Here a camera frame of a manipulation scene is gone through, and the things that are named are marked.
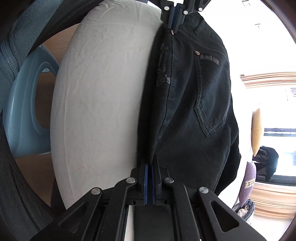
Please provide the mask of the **purple patterned pillow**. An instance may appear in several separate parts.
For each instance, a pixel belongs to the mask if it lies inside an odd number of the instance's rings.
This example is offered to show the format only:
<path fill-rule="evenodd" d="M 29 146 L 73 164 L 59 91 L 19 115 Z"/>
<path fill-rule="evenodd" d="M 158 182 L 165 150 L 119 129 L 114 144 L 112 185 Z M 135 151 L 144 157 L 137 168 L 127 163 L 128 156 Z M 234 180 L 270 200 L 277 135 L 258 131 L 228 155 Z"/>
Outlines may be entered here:
<path fill-rule="evenodd" d="M 245 175 L 238 195 L 239 206 L 242 207 L 250 196 L 256 180 L 256 166 L 254 162 L 247 162 Z"/>

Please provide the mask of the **blue grey operator clothing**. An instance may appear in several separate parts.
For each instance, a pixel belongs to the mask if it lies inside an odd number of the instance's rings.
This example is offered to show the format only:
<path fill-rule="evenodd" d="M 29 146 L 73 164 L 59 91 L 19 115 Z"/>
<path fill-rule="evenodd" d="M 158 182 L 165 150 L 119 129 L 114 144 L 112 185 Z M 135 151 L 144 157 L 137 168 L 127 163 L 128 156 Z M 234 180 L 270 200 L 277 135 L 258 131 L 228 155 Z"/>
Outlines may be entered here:
<path fill-rule="evenodd" d="M 29 51 L 61 3 L 35 1 L 16 20 L 1 43 L 1 108 Z"/>

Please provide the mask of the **black denim jeans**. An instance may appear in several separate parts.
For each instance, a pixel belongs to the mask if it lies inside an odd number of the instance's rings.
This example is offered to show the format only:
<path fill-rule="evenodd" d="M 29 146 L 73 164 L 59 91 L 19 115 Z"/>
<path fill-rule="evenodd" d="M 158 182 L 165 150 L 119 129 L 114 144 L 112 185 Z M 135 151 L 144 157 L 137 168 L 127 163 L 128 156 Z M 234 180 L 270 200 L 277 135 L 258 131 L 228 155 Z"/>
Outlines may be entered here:
<path fill-rule="evenodd" d="M 176 33 L 157 27 L 137 137 L 137 163 L 157 157 L 187 187 L 220 194 L 235 180 L 241 156 L 228 55 L 199 13 Z"/>

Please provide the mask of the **black clothes on chair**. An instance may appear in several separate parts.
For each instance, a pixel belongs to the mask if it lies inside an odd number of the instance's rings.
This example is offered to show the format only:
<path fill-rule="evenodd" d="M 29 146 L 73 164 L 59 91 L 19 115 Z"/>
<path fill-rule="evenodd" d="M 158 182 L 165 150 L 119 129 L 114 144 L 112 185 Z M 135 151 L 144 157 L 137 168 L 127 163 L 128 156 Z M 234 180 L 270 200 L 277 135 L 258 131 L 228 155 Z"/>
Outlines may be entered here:
<path fill-rule="evenodd" d="M 255 162 L 257 176 L 263 176 L 268 182 L 276 172 L 279 155 L 275 149 L 261 146 L 252 160 Z"/>

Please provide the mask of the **blue plastic stool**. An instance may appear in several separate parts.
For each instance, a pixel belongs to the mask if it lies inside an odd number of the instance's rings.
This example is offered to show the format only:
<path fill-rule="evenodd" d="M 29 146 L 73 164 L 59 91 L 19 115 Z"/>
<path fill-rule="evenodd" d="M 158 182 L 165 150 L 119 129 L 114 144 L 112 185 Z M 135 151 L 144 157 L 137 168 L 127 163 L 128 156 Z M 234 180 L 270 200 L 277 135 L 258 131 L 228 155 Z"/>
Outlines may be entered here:
<path fill-rule="evenodd" d="M 57 75 L 59 64 L 45 45 L 25 59 L 3 108 L 3 125 L 14 158 L 51 151 L 50 130 L 40 126 L 35 112 L 38 78 L 43 72 Z"/>

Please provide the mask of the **grey folded duvet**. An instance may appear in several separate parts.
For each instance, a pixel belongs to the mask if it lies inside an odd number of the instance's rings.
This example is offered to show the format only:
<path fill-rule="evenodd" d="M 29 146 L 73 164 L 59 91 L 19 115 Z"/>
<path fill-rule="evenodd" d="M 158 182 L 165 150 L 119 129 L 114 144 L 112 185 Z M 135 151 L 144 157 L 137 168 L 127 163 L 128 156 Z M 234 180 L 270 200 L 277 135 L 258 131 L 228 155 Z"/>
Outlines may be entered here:
<path fill-rule="evenodd" d="M 255 203 L 247 199 L 246 202 L 240 206 L 240 203 L 237 203 L 233 206 L 232 210 L 237 213 L 244 221 L 251 223 L 251 220 L 254 216 L 255 211 Z"/>

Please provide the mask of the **white bed mattress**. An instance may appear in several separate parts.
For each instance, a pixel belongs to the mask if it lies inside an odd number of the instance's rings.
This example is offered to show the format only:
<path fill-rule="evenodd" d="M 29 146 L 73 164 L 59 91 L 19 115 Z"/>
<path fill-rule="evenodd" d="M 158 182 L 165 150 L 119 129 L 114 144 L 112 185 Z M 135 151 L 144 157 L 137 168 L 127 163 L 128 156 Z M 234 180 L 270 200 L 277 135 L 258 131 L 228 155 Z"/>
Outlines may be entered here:
<path fill-rule="evenodd" d="M 51 153 L 62 201 L 113 187 L 136 166 L 145 74 L 161 11 L 103 1 L 77 27 L 61 62 L 51 108 Z"/>

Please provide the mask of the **yellow pillow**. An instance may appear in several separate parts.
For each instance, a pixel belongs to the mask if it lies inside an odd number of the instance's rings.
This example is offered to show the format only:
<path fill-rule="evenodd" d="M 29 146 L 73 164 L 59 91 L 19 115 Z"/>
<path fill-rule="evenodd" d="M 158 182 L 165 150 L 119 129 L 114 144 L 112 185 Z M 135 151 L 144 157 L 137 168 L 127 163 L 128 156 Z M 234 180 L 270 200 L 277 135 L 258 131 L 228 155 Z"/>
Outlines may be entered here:
<path fill-rule="evenodd" d="M 252 126 L 251 126 L 251 145 L 253 156 L 256 156 L 260 149 L 260 142 L 262 137 L 262 121 L 261 121 L 261 111 L 258 108 L 252 116 Z"/>

